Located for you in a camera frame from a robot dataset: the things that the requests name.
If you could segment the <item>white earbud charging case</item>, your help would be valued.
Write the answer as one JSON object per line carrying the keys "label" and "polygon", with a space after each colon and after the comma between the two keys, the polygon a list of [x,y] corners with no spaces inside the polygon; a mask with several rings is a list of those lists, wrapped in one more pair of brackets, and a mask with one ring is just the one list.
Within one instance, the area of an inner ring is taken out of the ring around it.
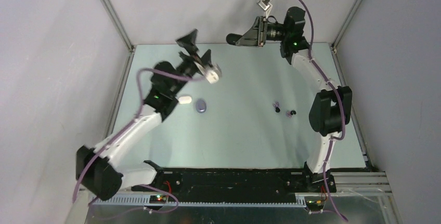
{"label": "white earbud charging case", "polygon": [[178,98],[179,104],[190,104],[192,103],[192,97],[191,96],[180,96]]}

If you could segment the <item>purple earbud charging case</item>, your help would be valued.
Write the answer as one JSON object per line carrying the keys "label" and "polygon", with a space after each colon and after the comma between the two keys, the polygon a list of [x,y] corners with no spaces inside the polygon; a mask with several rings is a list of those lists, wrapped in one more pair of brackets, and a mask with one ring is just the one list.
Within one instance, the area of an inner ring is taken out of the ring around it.
{"label": "purple earbud charging case", "polygon": [[198,113],[205,113],[207,111],[206,101],[203,99],[198,99],[195,103],[195,108]]}

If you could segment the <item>black earbud charging case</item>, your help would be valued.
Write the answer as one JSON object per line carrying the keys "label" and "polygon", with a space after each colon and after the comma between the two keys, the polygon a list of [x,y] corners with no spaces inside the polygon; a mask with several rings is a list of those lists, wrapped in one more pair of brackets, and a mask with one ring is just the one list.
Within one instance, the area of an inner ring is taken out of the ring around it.
{"label": "black earbud charging case", "polygon": [[236,45],[236,42],[242,37],[242,35],[229,33],[226,36],[226,42],[229,45]]}

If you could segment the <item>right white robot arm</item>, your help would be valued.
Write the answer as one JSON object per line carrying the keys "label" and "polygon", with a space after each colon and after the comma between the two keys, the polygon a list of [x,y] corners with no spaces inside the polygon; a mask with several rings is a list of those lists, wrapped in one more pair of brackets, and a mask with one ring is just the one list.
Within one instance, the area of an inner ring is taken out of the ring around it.
{"label": "right white robot arm", "polygon": [[302,178],[303,187],[315,192],[329,177],[330,158],[334,142],[344,137],[350,122],[352,90],[340,86],[326,76],[312,54],[312,43],[304,36],[305,17],[308,10],[290,7],[282,23],[269,21],[269,15],[256,17],[244,34],[230,33],[226,41],[233,46],[262,47],[267,41],[280,43],[280,55],[316,92],[308,119],[318,134],[316,148],[305,162],[307,174]]}

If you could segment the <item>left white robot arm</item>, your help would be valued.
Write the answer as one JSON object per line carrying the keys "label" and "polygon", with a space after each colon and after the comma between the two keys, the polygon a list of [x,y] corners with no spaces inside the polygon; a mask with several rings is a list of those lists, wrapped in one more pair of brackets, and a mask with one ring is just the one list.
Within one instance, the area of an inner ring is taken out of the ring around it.
{"label": "left white robot arm", "polygon": [[137,71],[139,106],[125,126],[94,147],[81,146],[77,150],[72,201],[76,201],[81,186],[103,201],[121,189],[141,184],[152,191],[162,189],[164,176],[149,163],[124,167],[121,162],[134,145],[172,114],[179,104],[176,96],[188,82],[219,81],[222,74],[212,63],[211,50],[198,54],[197,35],[198,30],[193,29],[176,39],[176,44],[185,50],[179,52],[182,62],[177,67],[161,61],[153,68]]}

